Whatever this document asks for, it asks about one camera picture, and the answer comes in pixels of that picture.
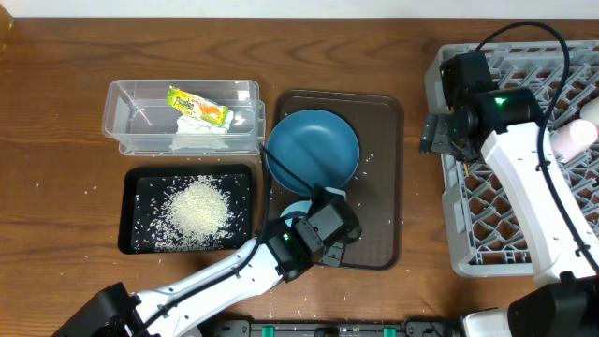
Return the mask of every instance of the candy wrapper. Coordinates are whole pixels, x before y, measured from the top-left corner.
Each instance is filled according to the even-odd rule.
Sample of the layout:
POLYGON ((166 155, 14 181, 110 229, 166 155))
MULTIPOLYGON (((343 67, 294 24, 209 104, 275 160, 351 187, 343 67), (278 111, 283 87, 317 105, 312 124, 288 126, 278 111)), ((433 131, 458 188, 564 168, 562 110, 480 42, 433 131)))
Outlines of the candy wrapper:
POLYGON ((170 87, 167 97, 168 104, 183 115, 206 121, 213 125, 222 126, 228 113, 228 107, 186 93, 183 90, 170 87))

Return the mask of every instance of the gray crate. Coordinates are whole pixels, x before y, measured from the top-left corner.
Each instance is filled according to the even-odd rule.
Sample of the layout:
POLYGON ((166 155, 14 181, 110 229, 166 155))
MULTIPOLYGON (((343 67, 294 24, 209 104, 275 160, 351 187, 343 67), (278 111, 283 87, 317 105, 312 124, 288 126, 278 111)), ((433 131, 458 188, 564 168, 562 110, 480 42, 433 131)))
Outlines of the gray crate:
MULTIPOLYGON (((425 75, 429 113, 449 113, 443 97, 439 66, 476 44, 446 45, 425 75)), ((570 76, 549 130, 578 118, 584 104, 599 96, 599 41, 569 41, 570 76)), ((500 88, 527 86, 546 109, 562 77, 563 56, 557 42, 498 43, 483 48, 491 76, 500 88)), ((485 165, 468 168, 442 155, 446 219, 451 265, 464 277, 532 275, 526 241, 501 184, 485 165)), ((599 236, 599 143, 562 167, 580 209, 599 236)))

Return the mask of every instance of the blue bowl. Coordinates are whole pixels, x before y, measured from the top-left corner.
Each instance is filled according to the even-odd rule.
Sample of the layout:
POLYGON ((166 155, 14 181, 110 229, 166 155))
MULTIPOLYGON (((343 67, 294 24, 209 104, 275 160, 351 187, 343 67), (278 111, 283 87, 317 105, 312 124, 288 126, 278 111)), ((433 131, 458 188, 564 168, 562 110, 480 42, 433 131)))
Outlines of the blue bowl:
MULTIPOLYGON (((324 110, 302 110, 285 117, 270 133, 267 148, 310 186, 341 189, 359 163, 358 137, 349 124, 324 110)), ((268 159, 272 177, 302 196, 310 191, 268 159)))

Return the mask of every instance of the green indicator light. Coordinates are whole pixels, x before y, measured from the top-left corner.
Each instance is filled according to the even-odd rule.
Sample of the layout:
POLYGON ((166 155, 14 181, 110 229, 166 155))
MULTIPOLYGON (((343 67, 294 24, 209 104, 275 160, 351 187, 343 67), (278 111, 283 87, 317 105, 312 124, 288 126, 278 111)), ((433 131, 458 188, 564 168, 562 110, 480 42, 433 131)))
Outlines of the green indicator light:
POLYGON ((497 103, 498 106, 501 106, 507 99, 505 98, 501 98, 501 97, 495 97, 495 103, 497 103))

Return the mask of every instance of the baking tray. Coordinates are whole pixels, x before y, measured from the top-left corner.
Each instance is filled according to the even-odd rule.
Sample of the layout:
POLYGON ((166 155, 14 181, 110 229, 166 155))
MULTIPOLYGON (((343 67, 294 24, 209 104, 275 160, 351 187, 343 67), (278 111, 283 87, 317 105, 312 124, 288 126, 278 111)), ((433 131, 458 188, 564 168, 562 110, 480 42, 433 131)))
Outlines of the baking tray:
POLYGON ((167 253, 152 243, 156 228, 150 227, 154 219, 154 206, 160 207, 169 187, 183 189, 183 179, 212 176, 214 186, 229 192, 230 237, 210 240, 205 249, 236 249, 252 237, 252 172, 245 165, 210 165, 189 167, 133 168, 124 177, 123 205, 119 227, 119 250, 125 254, 167 253))
MULTIPOLYGON (((401 251, 402 105, 382 95, 289 90, 277 101, 275 124, 307 109, 327 110, 344 118, 360 143, 358 169, 343 190, 363 232, 361 240, 346 247, 341 267, 377 271, 392 267, 401 251)), ((270 218, 306 199, 274 180, 270 193, 270 218)))

